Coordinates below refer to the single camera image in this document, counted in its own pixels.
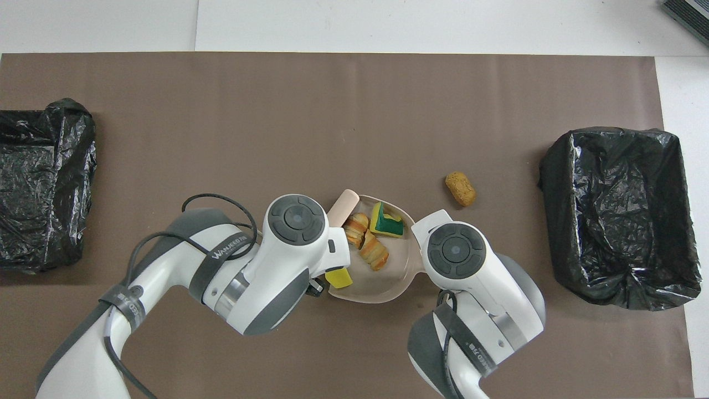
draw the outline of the brown paper mat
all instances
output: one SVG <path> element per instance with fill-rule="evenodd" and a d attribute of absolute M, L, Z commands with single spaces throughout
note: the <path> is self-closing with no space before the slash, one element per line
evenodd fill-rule
<path fill-rule="evenodd" d="M 492 398 L 692 396 L 683 310 L 590 305 L 557 284 L 536 188 L 539 159 L 570 129 L 662 127 L 651 58 L 3 55 L 0 108 L 62 97 L 98 126 L 86 250 L 71 268 L 0 274 L 3 397 L 33 394 L 44 360 L 184 198 L 223 193 L 260 220 L 279 195 L 327 208 L 347 187 L 414 219 L 447 209 L 540 286 L 547 330 L 482 381 Z M 479 193 L 467 209 L 445 189 L 453 170 Z M 278 331 L 247 338 L 175 289 L 124 359 L 161 398 L 435 398 L 406 339 L 436 292 L 420 275 L 382 305 L 308 297 Z"/>

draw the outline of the beige plate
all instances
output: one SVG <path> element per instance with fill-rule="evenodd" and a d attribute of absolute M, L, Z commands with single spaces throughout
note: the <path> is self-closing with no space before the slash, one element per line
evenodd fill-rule
<path fill-rule="evenodd" d="M 349 195 L 352 198 L 353 194 L 353 191 L 345 190 L 342 196 Z M 360 195 L 359 201 L 349 214 L 362 212 L 367 217 L 371 217 L 372 208 L 379 201 L 381 200 L 374 197 Z M 389 250 L 389 259 L 386 265 L 376 272 L 364 262 L 359 251 L 350 246 L 350 267 L 348 270 L 352 277 L 352 284 L 339 289 L 330 286 L 329 293 L 332 296 L 361 303 L 388 302 L 401 295 L 411 284 L 413 277 L 424 271 L 421 252 L 416 238 L 411 232 L 413 220 L 398 207 L 386 201 L 382 202 L 385 213 L 401 216 L 404 222 L 403 237 L 397 239 L 377 235 L 378 240 Z M 339 221 L 341 218 L 333 217 L 331 219 Z"/>

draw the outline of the green sponge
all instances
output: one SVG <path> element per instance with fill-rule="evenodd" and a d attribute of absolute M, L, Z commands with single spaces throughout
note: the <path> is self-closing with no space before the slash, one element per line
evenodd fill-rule
<path fill-rule="evenodd" d="M 401 217 L 393 217 L 384 213 L 384 203 L 377 202 L 372 209 L 372 218 L 369 220 L 369 230 L 372 233 L 386 236 L 403 236 L 403 221 Z"/>

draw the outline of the croissant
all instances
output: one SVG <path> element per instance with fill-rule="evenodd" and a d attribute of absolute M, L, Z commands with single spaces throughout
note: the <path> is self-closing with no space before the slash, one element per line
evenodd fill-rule
<path fill-rule="evenodd" d="M 347 221 L 342 226 L 345 229 L 347 242 L 354 245 L 355 248 L 360 249 L 364 241 L 364 232 L 367 230 L 367 226 L 369 226 L 369 218 L 363 213 L 353 214 L 348 217 Z"/>
<path fill-rule="evenodd" d="M 372 233 L 366 231 L 364 233 L 364 245 L 359 250 L 359 255 L 365 262 L 369 263 L 369 267 L 372 270 L 378 271 L 384 267 L 386 260 L 389 259 L 389 250 Z"/>

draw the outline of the gray button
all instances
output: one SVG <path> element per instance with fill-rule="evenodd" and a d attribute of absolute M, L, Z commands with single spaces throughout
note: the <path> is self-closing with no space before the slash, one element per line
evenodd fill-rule
<path fill-rule="evenodd" d="M 315 241 L 323 232 L 323 227 L 325 227 L 325 225 L 322 220 L 313 220 L 313 223 L 303 231 L 303 240 L 305 240 L 307 244 L 311 241 Z"/>
<path fill-rule="evenodd" d="M 458 275 L 458 278 L 467 278 L 480 270 L 480 266 L 482 266 L 482 258 L 480 255 L 473 255 L 467 262 L 456 267 L 455 274 Z"/>
<path fill-rule="evenodd" d="M 308 197 L 304 197 L 302 195 L 298 196 L 298 202 L 308 207 L 310 211 L 316 216 L 320 216 L 323 214 L 323 210 L 320 208 L 320 206 Z"/>
<path fill-rule="evenodd" d="M 283 237 L 287 241 L 293 243 L 298 241 L 298 232 L 288 227 L 282 221 L 274 220 L 272 226 L 275 233 L 277 233 L 280 237 Z"/>
<path fill-rule="evenodd" d="M 436 231 L 431 234 L 430 243 L 433 245 L 440 245 L 443 240 L 456 233 L 457 227 L 454 223 L 444 224 L 443 226 L 436 229 Z"/>
<path fill-rule="evenodd" d="M 451 265 L 441 256 L 441 251 L 432 249 L 428 253 L 428 259 L 431 261 L 431 266 L 433 266 L 438 273 L 443 274 L 444 277 L 450 274 Z"/>
<path fill-rule="evenodd" d="M 470 244 L 473 249 L 485 249 L 485 243 L 483 242 L 483 238 L 477 231 L 473 230 L 468 226 L 463 226 L 461 228 L 460 234 L 470 240 Z"/>
<path fill-rule="evenodd" d="M 311 225 L 313 214 L 303 205 L 293 205 L 286 209 L 283 220 L 295 230 L 302 230 Z"/>
<path fill-rule="evenodd" d="M 461 236 L 453 236 L 443 243 L 443 256 L 453 263 L 461 263 L 470 254 L 470 243 Z"/>
<path fill-rule="evenodd" d="M 283 216 L 283 212 L 286 210 L 286 208 L 291 204 L 291 200 L 289 200 L 288 197 L 281 198 L 278 201 L 276 201 L 272 206 L 271 206 L 271 215 L 273 216 Z"/>

